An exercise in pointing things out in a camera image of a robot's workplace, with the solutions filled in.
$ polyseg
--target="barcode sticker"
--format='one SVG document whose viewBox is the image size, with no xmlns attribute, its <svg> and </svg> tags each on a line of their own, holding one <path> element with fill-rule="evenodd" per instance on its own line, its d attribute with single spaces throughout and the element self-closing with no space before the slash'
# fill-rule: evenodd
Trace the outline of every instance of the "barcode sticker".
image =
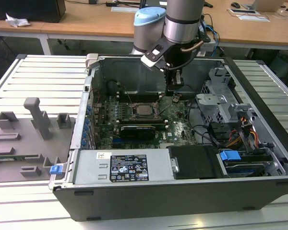
<svg viewBox="0 0 288 230">
<path fill-rule="evenodd" d="M 112 152 L 98 152 L 96 158 L 97 159 L 110 159 L 112 156 Z"/>
</svg>

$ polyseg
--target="paper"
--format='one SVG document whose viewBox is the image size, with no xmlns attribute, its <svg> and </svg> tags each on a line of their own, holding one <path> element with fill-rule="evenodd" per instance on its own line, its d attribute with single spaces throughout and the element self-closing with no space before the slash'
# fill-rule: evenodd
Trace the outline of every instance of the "paper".
<svg viewBox="0 0 288 230">
<path fill-rule="evenodd" d="M 5 15 L 6 15 L 5 21 L 11 26 L 14 26 L 17 28 L 18 26 L 30 25 L 30 23 L 28 22 L 27 19 L 13 18 L 13 17 L 9 16 L 7 13 Z"/>
<path fill-rule="evenodd" d="M 240 18 L 240 20 L 270 22 L 270 20 L 268 20 L 267 18 L 260 16 L 249 16 L 249 15 L 243 15 L 243 16 L 237 15 L 237 16 Z"/>
<path fill-rule="evenodd" d="M 119 7 L 119 6 L 113 6 L 111 8 L 112 12 L 127 12 L 127 13 L 136 13 L 139 10 L 137 7 Z"/>
</svg>

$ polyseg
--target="desk leg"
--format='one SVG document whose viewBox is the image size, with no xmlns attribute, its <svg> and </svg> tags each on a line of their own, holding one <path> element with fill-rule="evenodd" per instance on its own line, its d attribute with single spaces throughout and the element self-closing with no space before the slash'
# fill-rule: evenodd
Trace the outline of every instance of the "desk leg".
<svg viewBox="0 0 288 230">
<path fill-rule="evenodd" d="M 42 45 L 44 55 L 53 55 L 47 34 L 41 34 L 39 41 Z"/>
</svg>

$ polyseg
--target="motherboard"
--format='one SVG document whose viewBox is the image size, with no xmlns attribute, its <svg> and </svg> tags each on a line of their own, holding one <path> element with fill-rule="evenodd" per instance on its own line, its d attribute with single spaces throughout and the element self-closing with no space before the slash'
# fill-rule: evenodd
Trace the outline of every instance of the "motherboard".
<svg viewBox="0 0 288 230">
<path fill-rule="evenodd" d="M 188 122 L 189 100 L 181 95 L 159 96 L 154 102 L 107 97 L 94 106 L 97 149 L 165 149 L 194 145 Z"/>
</svg>

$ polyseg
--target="connector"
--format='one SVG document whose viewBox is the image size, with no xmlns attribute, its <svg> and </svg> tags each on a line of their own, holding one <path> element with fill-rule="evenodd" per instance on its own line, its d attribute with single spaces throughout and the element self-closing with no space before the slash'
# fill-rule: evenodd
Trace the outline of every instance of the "connector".
<svg viewBox="0 0 288 230">
<path fill-rule="evenodd" d="M 118 6 L 119 4 L 115 1 L 107 1 L 106 2 L 106 6 L 108 7 L 115 7 L 115 6 Z"/>
<path fill-rule="evenodd" d="M 220 153 L 220 157 L 223 161 L 240 161 L 241 156 L 238 151 L 235 150 L 224 150 Z"/>
</svg>

